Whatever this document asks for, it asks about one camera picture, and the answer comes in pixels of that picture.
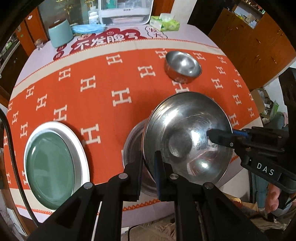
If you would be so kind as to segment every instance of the white bottle cap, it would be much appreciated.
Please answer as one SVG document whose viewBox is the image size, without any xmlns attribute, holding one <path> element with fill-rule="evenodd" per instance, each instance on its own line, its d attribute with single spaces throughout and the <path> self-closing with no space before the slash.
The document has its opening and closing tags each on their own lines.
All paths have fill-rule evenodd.
<svg viewBox="0 0 296 241">
<path fill-rule="evenodd" d="M 96 16 L 97 15 L 97 12 L 91 12 L 90 14 L 89 14 L 89 16 Z"/>
</svg>

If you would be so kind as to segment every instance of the brown lid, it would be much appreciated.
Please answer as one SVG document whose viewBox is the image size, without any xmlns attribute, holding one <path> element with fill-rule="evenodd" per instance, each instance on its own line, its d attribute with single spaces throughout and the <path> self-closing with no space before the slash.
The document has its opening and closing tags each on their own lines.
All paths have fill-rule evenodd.
<svg viewBox="0 0 296 241">
<path fill-rule="evenodd" d="M 61 18 L 61 19 L 55 21 L 52 25 L 50 25 L 49 28 L 53 28 L 53 27 L 55 27 L 55 26 L 61 24 L 61 23 L 64 22 L 64 21 L 66 21 L 66 19 L 65 19 L 65 18 Z"/>
</svg>

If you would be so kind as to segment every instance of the table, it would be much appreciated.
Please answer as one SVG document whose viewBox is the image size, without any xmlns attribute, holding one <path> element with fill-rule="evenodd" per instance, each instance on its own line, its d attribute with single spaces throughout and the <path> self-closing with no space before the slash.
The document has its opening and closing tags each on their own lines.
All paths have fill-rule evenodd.
<svg viewBox="0 0 296 241">
<path fill-rule="evenodd" d="M 164 72 L 165 54 L 182 50 L 200 62 L 203 72 L 190 84 L 172 81 Z M 123 171 L 122 149 L 131 129 L 166 97 L 197 91 L 213 98 L 236 129 L 262 126 L 256 105 L 240 74 L 225 54 L 194 26 L 159 32 L 150 26 L 112 28 L 99 35 L 75 37 L 55 49 L 50 42 L 35 50 L 12 92 L 7 111 L 22 185 L 37 219 L 52 211 L 34 197 L 25 179 L 23 155 L 33 130 L 46 121 L 61 121 L 85 144 L 91 181 L 108 181 Z M 21 199 L 4 134 L 4 161 L 10 191 L 21 215 Z M 221 187 L 239 171 L 234 154 Z M 174 212 L 172 202 L 140 195 L 124 202 L 122 226 L 149 222 Z"/>
</svg>

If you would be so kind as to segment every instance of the plastic bag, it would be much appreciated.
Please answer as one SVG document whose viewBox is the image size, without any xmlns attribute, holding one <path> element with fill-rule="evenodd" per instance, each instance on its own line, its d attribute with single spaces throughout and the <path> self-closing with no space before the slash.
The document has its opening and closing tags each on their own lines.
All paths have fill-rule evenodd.
<svg viewBox="0 0 296 241">
<path fill-rule="evenodd" d="M 81 24 L 72 26 L 74 34 L 98 34 L 104 32 L 106 24 Z"/>
</svg>

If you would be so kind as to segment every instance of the cabinet handle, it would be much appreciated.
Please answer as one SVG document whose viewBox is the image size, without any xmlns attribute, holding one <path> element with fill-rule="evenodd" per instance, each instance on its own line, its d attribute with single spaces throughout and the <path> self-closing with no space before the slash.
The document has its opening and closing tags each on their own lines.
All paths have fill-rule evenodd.
<svg viewBox="0 0 296 241">
<path fill-rule="evenodd" d="M 277 62 L 274 60 L 274 58 L 271 56 L 272 60 L 275 62 L 275 64 L 277 64 Z"/>
</svg>

